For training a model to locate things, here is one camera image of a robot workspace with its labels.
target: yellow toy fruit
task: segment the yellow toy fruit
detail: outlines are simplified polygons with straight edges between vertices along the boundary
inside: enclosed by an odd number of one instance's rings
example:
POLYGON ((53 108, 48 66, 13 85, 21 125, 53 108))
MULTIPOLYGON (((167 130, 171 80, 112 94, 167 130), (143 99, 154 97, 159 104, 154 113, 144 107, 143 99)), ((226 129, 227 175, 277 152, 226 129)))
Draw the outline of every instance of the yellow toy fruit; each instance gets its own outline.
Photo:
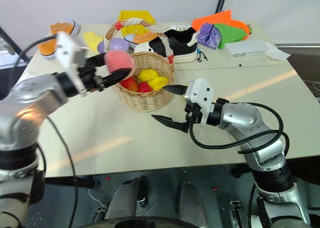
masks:
POLYGON ((148 82, 149 80, 151 80, 155 77, 158 77, 158 76, 159 76, 159 74, 156 70, 145 69, 139 73, 138 78, 142 83, 144 83, 144 82, 148 82))
POLYGON ((155 91, 162 89, 165 85, 169 83, 169 79, 167 77, 158 76, 150 81, 148 81, 149 86, 155 91))

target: white box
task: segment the white box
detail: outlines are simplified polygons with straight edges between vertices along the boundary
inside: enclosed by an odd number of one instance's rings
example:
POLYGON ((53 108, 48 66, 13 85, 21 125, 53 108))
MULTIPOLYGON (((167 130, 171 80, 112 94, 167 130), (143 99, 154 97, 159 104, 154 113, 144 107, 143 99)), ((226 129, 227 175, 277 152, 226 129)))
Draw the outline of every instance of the white box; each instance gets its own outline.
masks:
POLYGON ((248 40, 226 43, 222 51, 228 59, 262 55, 268 47, 264 40, 248 40))

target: green fabric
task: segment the green fabric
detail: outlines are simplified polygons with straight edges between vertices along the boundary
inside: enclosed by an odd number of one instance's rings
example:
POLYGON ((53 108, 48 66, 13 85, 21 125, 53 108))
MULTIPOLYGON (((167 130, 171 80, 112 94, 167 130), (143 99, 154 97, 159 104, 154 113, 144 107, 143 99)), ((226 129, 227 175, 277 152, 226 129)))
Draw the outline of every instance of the green fabric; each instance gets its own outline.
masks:
POLYGON ((222 40, 219 45, 219 49, 223 49, 226 43, 241 41, 245 36, 246 32, 243 29, 235 28, 227 24, 214 24, 216 29, 219 30, 222 40))

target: gray floor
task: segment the gray floor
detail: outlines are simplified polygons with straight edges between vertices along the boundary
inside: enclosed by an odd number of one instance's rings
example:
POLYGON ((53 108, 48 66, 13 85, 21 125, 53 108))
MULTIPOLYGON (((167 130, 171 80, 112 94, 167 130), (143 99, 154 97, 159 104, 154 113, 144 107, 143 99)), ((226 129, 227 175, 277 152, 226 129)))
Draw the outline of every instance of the gray floor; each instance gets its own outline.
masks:
MULTIPOLYGON (((95 179, 100 181, 100 186, 91 190, 91 195, 108 205, 121 183, 131 177, 145 175, 149 182, 149 205, 144 209, 137 206, 136 214, 178 218, 175 211, 176 187, 183 181, 189 181, 200 193, 209 227, 232 227, 229 201, 239 200, 246 208, 253 177, 249 173, 238 179, 233 178, 231 167, 231 165, 202 166, 97 175, 95 179)), ((319 207, 320 197, 317 195, 320 191, 319 186, 306 184, 303 181, 298 182, 298 185, 307 206, 319 207)), ((74 189, 53 185, 46 185, 45 188, 43 200, 29 209, 27 227, 67 226, 74 203, 74 189)), ((80 189, 74 227, 91 223, 98 206, 99 203, 89 197, 87 189, 80 189)), ((256 212, 256 205, 253 202, 252 213, 256 212)))

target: black cable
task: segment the black cable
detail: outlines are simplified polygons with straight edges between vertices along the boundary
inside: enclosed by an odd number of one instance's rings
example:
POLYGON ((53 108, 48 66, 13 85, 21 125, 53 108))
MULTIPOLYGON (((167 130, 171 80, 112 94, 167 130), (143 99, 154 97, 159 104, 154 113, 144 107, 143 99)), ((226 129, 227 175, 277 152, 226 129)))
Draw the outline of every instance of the black cable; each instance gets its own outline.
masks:
POLYGON ((278 130, 277 134, 275 135, 275 137, 273 139, 271 139, 269 142, 267 142, 267 143, 265 143, 265 144, 263 144, 263 145, 261 145, 259 147, 250 149, 250 150, 238 151, 238 154, 253 153, 253 152, 262 150, 262 149, 268 147, 269 145, 272 145, 273 143, 275 143, 280 138, 280 136, 282 135, 282 132, 284 130, 284 123, 283 123, 280 115, 275 110, 273 110, 272 108, 270 108, 270 107, 268 107, 266 105, 263 105, 263 104, 258 104, 258 103, 248 103, 248 104, 251 104, 251 105, 254 105, 254 106, 257 106, 257 107, 261 107, 261 108, 264 108, 264 109, 267 109, 268 111, 270 111, 276 117, 276 119, 278 120, 279 130, 278 130))
POLYGON ((203 58, 208 61, 208 58, 206 57, 206 55, 204 54, 204 52, 202 52, 202 51, 200 51, 200 50, 199 50, 199 58, 198 58, 198 54, 197 54, 196 60, 197 60, 199 63, 202 62, 202 60, 201 60, 201 54, 203 54, 203 58))
POLYGON ((18 222, 18 227, 22 227, 20 220, 14 214, 12 214, 10 212, 7 212, 7 211, 1 211, 1 213, 10 215, 11 217, 13 217, 18 222))
POLYGON ((285 147, 284 147, 284 156, 286 157, 288 152, 289 152, 289 146, 290 146, 290 140, 289 140, 289 136, 282 132, 282 135, 284 136, 284 139, 285 139, 285 147))
POLYGON ((40 153, 41 153, 41 156, 42 156, 42 160, 43 160, 43 170, 44 170, 44 173, 47 172, 47 162, 46 162, 46 157, 45 157, 45 154, 44 154, 44 151, 42 150, 41 146, 39 144, 38 145, 38 148, 40 150, 40 153))
POLYGON ((248 203, 248 226, 249 228, 252 228, 251 226, 251 207, 252 207, 252 200, 254 199, 254 193, 256 189, 256 183, 253 183, 250 196, 249 196, 249 203, 248 203))
POLYGON ((59 136, 61 142, 64 144, 65 150, 68 154, 70 163, 71 163, 71 168, 72 168, 72 174, 73 174, 73 185, 74 185, 74 204, 73 204, 73 211, 72 211, 72 215, 71 215, 71 219, 69 222, 69 228, 72 227, 72 223, 74 221, 75 218, 75 214, 76 214, 76 210, 77 210, 77 205, 78 205, 78 182, 77 182, 77 177, 76 177, 76 170, 75 170, 75 166, 74 166, 74 162, 72 161, 71 158, 71 154, 69 152, 69 148, 67 146, 67 143, 65 142, 65 140, 63 139, 63 137, 61 136, 58 128, 56 127, 55 123, 51 120, 50 117, 47 117, 47 120, 51 123, 51 125, 53 126, 53 128, 55 129, 57 135, 59 136))
POLYGON ((18 67, 18 63, 19 63, 19 60, 22 58, 23 55, 25 55, 30 49, 32 49, 35 45, 38 45, 40 43, 43 43, 45 41, 49 41, 51 39, 55 39, 56 36, 53 35, 53 36, 49 36, 49 37, 46 37, 46 38, 43 38, 43 39, 39 39, 38 41, 35 41, 34 43, 30 44, 28 47, 26 47, 20 54, 19 54, 19 57, 17 58, 15 64, 14 64, 14 67, 11 68, 11 71, 10 71, 10 74, 9 74, 9 79, 8 79, 8 91, 10 92, 11 88, 14 86, 13 84, 13 78, 14 78, 14 74, 16 72, 16 69, 18 67))
POLYGON ((207 145, 207 144, 202 144, 200 143, 199 141, 197 141, 197 139, 195 138, 195 135, 194 135, 194 131, 193 131, 193 125, 195 122, 190 122, 190 125, 189 125, 189 132, 190 132, 190 136, 191 136, 191 139, 193 140, 193 142, 198 145, 199 147, 201 148, 204 148, 204 149, 228 149, 228 148, 231 148, 231 147, 235 147, 237 145, 241 145, 241 144, 244 144, 244 143, 247 143, 253 139, 257 139, 261 136, 264 136, 266 134, 271 134, 271 133, 276 133, 276 136, 271 139, 269 142, 267 142, 266 144, 263 144, 259 147, 256 147, 256 148, 253 148, 253 149, 250 149, 250 150, 246 150, 246 151, 238 151, 239 154, 245 154, 245 153, 253 153, 253 152, 256 152, 256 151, 259 151, 261 149, 264 149, 266 147, 268 147, 269 145, 273 144, 274 142, 276 142, 280 136, 283 134, 283 128, 284 128, 284 124, 283 124, 283 121, 280 117, 280 115, 278 115, 278 113, 273 110, 272 108, 266 106, 266 105, 263 105, 263 104, 257 104, 257 103, 248 103, 248 104, 251 104, 251 105, 254 105, 254 106, 258 106, 258 107, 261 107, 261 108, 265 108, 267 109, 268 111, 272 112, 273 115, 277 118, 278 120, 278 123, 279 123, 279 129, 278 130, 267 130, 267 131, 263 131, 263 132, 260 132, 258 134, 255 134, 255 135, 252 135, 250 137, 247 137, 245 139, 242 139, 242 140, 238 140, 236 142, 233 142, 233 143, 230 143, 230 144, 223 144, 223 145, 207 145))
POLYGON ((252 136, 249 136, 249 137, 247 137, 245 139, 238 140, 238 141, 233 142, 233 143, 222 144, 222 145, 207 145, 207 144, 202 144, 199 141, 197 141, 197 139, 195 138, 195 135, 194 135, 193 125, 194 125, 193 123, 190 123, 190 126, 189 126, 189 132, 190 132, 191 139, 196 145, 198 145, 198 146, 200 146, 201 148, 204 148, 204 149, 229 149, 229 148, 232 148, 232 147, 247 143, 247 142, 249 142, 249 141, 251 141, 253 139, 257 139, 257 138, 259 138, 261 136, 264 136, 266 134, 273 134, 273 133, 277 133, 278 132, 278 130, 266 130, 266 131, 260 132, 258 134, 254 134, 252 136))

